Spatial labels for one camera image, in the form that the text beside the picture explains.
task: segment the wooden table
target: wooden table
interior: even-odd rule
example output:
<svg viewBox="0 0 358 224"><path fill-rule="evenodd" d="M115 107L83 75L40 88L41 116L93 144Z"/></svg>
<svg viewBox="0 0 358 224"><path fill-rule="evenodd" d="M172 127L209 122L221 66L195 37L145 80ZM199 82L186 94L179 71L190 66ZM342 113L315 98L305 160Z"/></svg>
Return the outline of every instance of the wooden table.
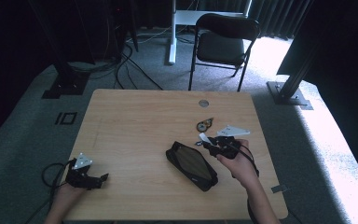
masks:
<svg viewBox="0 0 358 224"><path fill-rule="evenodd" d="M199 105L207 100L209 106ZM227 125L249 129L242 136L260 170L260 181L279 218L287 216L269 150L250 94L207 91L97 90L93 93L70 159L91 159L88 175L109 173L101 189L88 191L69 220L250 219L246 191L199 141L196 124L214 118L207 131ZM219 182L203 192L168 162L165 151L178 141L200 151Z"/></svg>

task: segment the black curtain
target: black curtain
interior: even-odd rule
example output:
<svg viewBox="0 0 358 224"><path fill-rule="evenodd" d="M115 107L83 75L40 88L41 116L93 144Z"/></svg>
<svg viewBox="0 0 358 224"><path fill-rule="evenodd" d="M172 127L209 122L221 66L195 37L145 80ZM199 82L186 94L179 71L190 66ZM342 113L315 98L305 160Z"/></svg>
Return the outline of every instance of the black curtain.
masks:
<svg viewBox="0 0 358 224"><path fill-rule="evenodd" d="M358 1L315 0L278 74L295 76L316 42L305 80L318 87L358 161Z"/></svg>

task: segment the chair frame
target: chair frame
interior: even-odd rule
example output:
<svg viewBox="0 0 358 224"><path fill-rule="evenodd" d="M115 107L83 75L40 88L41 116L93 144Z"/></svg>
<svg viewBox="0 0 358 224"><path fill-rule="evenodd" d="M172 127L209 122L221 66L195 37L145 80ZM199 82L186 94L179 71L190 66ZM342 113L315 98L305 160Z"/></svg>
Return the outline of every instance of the chair frame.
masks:
<svg viewBox="0 0 358 224"><path fill-rule="evenodd" d="M238 70L241 68L241 64L228 64L228 63L220 63L220 62L206 62L200 60L201 62L206 63L197 63L197 52L198 52L198 45L200 40L200 31L206 30L209 32L213 32L217 35L221 35L222 37L229 37L229 38L236 38L236 39L246 39L251 41L249 47L244 53L244 61L243 61L243 68L241 73L241 80L238 86L237 91L241 90L241 85L243 82L243 78L245 75L246 67L249 62L251 48L257 38L260 35L260 26L257 21L248 19L246 17L231 17L231 16L223 16L215 13L207 13L202 15L196 23L195 27L195 40L194 40L194 48L193 48L193 57L191 62L191 71L190 71L190 80L188 84L188 90L191 91L191 85L193 80L193 73L195 71L196 64L204 65L204 66L212 66L212 67L220 67L220 68L228 68L228 69L235 69L234 75L231 77L235 77ZM220 63L220 64L227 64L233 65L233 67L227 67L222 65L215 65L215 64L207 64L207 63Z"/></svg>

